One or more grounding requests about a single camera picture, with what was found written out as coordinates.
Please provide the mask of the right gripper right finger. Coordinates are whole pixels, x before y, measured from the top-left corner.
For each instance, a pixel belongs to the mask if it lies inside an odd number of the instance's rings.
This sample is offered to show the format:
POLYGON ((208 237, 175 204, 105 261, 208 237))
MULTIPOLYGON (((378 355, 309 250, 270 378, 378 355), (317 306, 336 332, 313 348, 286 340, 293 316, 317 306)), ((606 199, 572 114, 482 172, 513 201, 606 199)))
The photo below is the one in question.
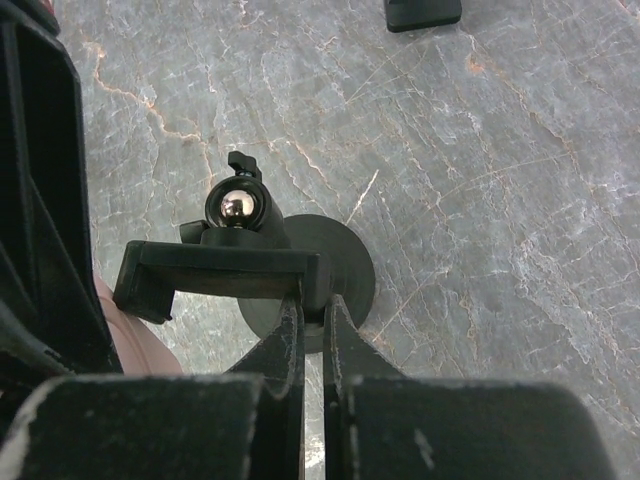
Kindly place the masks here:
POLYGON ((329 479, 613 479, 587 408, 551 383, 411 378, 361 337, 339 295, 324 320, 329 479))

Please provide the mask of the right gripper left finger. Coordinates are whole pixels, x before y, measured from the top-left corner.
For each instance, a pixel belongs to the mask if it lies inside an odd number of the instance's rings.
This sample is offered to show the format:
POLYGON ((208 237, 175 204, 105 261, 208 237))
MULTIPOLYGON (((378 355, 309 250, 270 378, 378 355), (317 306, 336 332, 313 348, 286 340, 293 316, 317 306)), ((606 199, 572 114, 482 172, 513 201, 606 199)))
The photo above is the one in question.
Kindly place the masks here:
POLYGON ((1 303, 1 373, 16 386, 1 418, 5 479, 300 479, 304 320, 281 320, 221 375, 79 375, 1 303))

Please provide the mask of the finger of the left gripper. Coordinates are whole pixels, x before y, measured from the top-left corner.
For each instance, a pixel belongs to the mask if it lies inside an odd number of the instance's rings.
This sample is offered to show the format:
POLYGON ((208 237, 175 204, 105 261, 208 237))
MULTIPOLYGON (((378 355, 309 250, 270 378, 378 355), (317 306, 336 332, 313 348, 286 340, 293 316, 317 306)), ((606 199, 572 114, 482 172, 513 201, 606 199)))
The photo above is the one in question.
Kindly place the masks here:
POLYGON ((91 260, 82 96, 46 1, 1 5, 1 388, 120 370, 91 260))

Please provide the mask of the black round base phone holder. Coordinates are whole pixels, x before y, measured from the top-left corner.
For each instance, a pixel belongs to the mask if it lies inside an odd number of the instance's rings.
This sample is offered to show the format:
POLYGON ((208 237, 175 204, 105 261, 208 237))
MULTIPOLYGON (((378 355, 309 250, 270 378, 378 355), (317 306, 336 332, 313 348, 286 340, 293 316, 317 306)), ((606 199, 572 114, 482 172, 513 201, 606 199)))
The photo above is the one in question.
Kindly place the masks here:
POLYGON ((123 311, 156 325, 171 320, 178 292, 229 297, 259 338, 280 322, 294 296, 306 323, 306 350, 322 349, 324 310, 344 300, 353 324, 364 324, 376 291, 373 261, 347 225, 318 214, 283 216, 255 158, 228 155, 232 176, 208 194, 205 216, 179 227, 177 243, 127 244, 114 291, 123 311))

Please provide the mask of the black folding phone stand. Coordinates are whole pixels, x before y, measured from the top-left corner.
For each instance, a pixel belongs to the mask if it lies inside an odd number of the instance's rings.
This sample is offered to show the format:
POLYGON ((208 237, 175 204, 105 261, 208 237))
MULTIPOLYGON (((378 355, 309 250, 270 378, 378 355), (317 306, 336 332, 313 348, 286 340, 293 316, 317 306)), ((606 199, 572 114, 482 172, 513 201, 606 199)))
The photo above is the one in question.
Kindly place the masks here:
POLYGON ((387 29, 392 33, 451 25, 460 21, 460 0, 387 0, 387 29))

